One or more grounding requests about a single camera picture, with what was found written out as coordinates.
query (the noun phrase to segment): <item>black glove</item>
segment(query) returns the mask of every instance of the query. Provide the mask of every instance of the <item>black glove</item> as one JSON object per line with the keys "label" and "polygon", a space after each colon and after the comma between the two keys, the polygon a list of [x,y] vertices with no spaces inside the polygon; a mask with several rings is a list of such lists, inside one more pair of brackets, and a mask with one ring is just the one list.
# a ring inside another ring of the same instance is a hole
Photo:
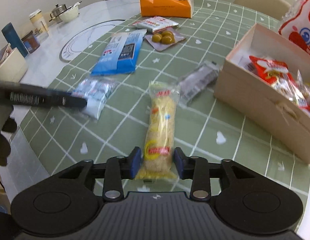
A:
{"label": "black glove", "polygon": [[[17,124],[9,115],[13,111],[13,106],[0,106],[0,131],[14,133]],[[7,139],[0,133],[0,166],[7,165],[7,157],[11,153],[11,147]]]}

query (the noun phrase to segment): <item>plastic snack bag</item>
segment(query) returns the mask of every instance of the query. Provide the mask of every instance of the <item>plastic snack bag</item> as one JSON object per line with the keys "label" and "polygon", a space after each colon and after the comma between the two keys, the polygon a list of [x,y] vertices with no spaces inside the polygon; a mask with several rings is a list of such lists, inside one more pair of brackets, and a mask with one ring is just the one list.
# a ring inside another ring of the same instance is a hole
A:
{"label": "plastic snack bag", "polygon": [[92,75],[115,75],[135,71],[146,30],[114,33],[95,64]]}
{"label": "plastic snack bag", "polygon": [[160,16],[151,17],[146,20],[142,20],[132,24],[132,26],[134,26],[135,28],[146,29],[150,33],[157,33],[169,27],[175,27],[178,25],[179,23]]}
{"label": "plastic snack bag", "polygon": [[119,82],[106,78],[87,78],[77,86],[72,95],[87,99],[87,106],[81,112],[98,120],[107,99],[118,84]]}
{"label": "plastic snack bag", "polygon": [[175,31],[173,28],[168,28],[163,32],[156,34],[148,34],[145,39],[153,46],[157,51],[163,51],[168,47],[180,42],[186,37],[182,36],[180,33]]}
{"label": "plastic snack bag", "polygon": [[249,56],[256,67],[258,76],[271,85],[276,91],[294,102],[300,108],[307,108],[307,102],[285,62]]}
{"label": "plastic snack bag", "polygon": [[296,84],[300,92],[303,94],[304,98],[306,99],[306,102],[308,104],[308,110],[310,111],[310,85],[305,85],[303,83],[303,79],[301,77],[299,70],[297,71]]}
{"label": "plastic snack bag", "polygon": [[179,86],[150,82],[150,125],[148,127],[143,165],[137,179],[173,178],[170,172],[174,146],[175,112]]}
{"label": "plastic snack bag", "polygon": [[278,23],[278,33],[310,55],[310,0],[296,0]]}
{"label": "plastic snack bag", "polygon": [[187,106],[208,84],[217,79],[219,70],[220,67],[215,62],[204,61],[199,67],[180,77],[176,83],[180,85],[179,104]]}

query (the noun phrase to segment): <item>blue snack bag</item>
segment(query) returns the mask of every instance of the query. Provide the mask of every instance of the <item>blue snack bag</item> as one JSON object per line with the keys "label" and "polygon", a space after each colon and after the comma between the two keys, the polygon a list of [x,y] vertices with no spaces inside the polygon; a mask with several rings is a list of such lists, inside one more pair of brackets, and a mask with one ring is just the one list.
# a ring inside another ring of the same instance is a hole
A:
{"label": "blue snack bag", "polygon": [[115,75],[135,71],[139,50],[147,30],[114,33],[95,64],[92,75]]}

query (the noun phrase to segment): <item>white bowl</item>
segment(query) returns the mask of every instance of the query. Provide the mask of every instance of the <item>white bowl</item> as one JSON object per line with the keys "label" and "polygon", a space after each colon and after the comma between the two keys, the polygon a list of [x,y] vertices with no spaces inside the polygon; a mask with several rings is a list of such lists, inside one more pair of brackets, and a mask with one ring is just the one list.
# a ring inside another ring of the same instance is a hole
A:
{"label": "white bowl", "polygon": [[59,15],[60,19],[63,21],[63,22],[71,22],[72,20],[76,19],[78,17],[78,6],[75,6],[74,8],[72,9],[69,9],[65,12],[63,12],[62,14]]}

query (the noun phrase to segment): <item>tissue box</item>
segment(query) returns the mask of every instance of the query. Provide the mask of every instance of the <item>tissue box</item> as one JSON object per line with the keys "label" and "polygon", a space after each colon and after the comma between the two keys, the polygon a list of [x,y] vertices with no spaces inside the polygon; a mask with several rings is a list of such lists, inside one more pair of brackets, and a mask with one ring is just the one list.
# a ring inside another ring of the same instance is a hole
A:
{"label": "tissue box", "polygon": [[0,65],[0,80],[9,82],[19,82],[28,69],[28,65],[17,48]]}
{"label": "tissue box", "polygon": [[142,16],[191,18],[194,0],[140,0]]}
{"label": "tissue box", "polygon": [[297,107],[241,65],[244,55],[265,55],[286,62],[290,73],[299,69],[310,83],[310,55],[279,34],[255,24],[227,55],[214,95],[230,104],[281,140],[310,163],[310,114]]}

